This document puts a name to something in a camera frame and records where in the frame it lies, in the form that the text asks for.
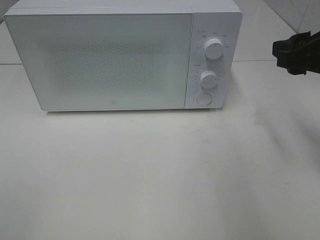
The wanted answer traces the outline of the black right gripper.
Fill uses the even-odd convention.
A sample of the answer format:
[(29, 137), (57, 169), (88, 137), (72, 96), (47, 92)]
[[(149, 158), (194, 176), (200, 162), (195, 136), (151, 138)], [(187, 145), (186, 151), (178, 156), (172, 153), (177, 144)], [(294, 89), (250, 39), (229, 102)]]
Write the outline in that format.
[(297, 33), (286, 40), (272, 44), (276, 65), (291, 75), (320, 72), (320, 33)]

